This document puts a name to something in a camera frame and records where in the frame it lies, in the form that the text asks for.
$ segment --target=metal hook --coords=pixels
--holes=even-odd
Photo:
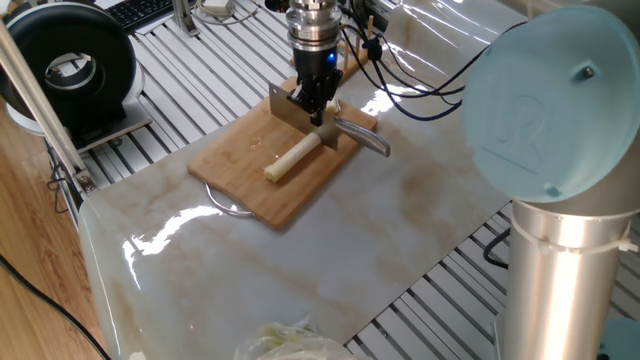
[[[231,216],[243,217],[243,218],[250,218],[255,216],[251,211],[232,210],[232,209],[229,209],[228,207],[223,206],[222,204],[217,202],[216,199],[213,198],[213,195],[211,195],[211,188],[209,187],[209,184],[206,181],[203,181],[203,182],[204,182],[204,187],[207,189],[207,194],[209,194],[209,199],[211,199],[213,204],[225,214],[231,215]]]

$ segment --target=plastic bag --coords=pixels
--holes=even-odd
[[[318,335],[310,316],[291,326],[271,323],[245,340],[233,360],[371,360]]]

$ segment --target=knife handle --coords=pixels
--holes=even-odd
[[[391,154],[391,146],[378,134],[339,116],[334,115],[334,117],[338,130],[355,140],[358,144],[366,146],[384,157],[389,157]]]

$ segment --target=wooden floor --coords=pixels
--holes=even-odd
[[[42,138],[19,130],[0,99],[0,252],[102,343],[76,229],[56,214]],[[69,323],[0,270],[0,359],[99,359]]]

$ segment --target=cutting board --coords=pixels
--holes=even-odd
[[[288,79],[281,87],[293,90],[295,78]],[[340,107],[340,117],[367,129],[376,129],[378,120],[373,116],[342,101]],[[191,159],[187,169],[191,175],[205,180],[253,212],[268,226],[282,229],[359,146],[340,134],[338,151],[317,146],[277,183],[267,180],[264,168],[304,136],[271,114],[267,97]]]

